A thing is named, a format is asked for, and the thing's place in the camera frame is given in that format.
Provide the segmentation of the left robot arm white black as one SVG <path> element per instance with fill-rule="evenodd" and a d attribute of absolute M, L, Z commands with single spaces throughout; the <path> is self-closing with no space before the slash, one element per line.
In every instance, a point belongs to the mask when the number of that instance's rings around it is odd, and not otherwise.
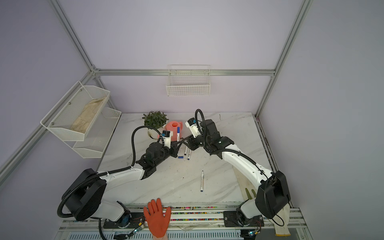
<path fill-rule="evenodd" d="M 139 168 L 128 166 L 106 172 L 84 170 L 63 194 L 57 215 L 60 218 L 74 217 L 77 221 L 88 218 L 108 219 L 113 222 L 124 220 L 130 211 L 120 201 L 109 201 L 107 192 L 124 184 L 149 178 L 167 158 L 178 157 L 181 144 L 151 143 L 146 153 L 137 161 Z"/>

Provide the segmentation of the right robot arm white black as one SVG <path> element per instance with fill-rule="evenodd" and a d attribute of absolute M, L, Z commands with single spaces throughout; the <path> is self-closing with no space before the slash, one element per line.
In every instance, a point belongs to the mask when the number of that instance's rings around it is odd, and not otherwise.
<path fill-rule="evenodd" d="M 230 163 L 256 188 L 256 197 L 238 207 L 239 220 L 250 220 L 256 216 L 271 220 L 278 217 L 281 222 L 277 225 L 283 227 L 285 222 L 280 211 L 291 200 L 286 176 L 281 171 L 272 172 L 244 154 L 234 141 L 220 135 L 212 120 L 198 123 L 195 118 L 191 118 L 186 122 L 186 127 L 192 133 L 187 137 L 191 150 L 201 147 L 211 156 L 216 155 Z"/>

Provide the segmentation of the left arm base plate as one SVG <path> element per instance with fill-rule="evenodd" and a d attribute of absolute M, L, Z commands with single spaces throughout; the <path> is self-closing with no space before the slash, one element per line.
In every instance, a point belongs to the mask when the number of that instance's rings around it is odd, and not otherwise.
<path fill-rule="evenodd" d="M 129 215 L 123 215 L 117 222 L 105 221 L 104 229 L 136 229 L 140 223 L 145 221 L 143 212 L 130 212 Z"/>

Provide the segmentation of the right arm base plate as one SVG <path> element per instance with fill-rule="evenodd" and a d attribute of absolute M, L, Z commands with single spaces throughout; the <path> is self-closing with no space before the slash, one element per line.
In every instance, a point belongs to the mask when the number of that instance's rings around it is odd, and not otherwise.
<path fill-rule="evenodd" d="M 262 215 L 247 218 L 244 214 L 237 211 L 224 211 L 225 227 L 264 227 Z"/>

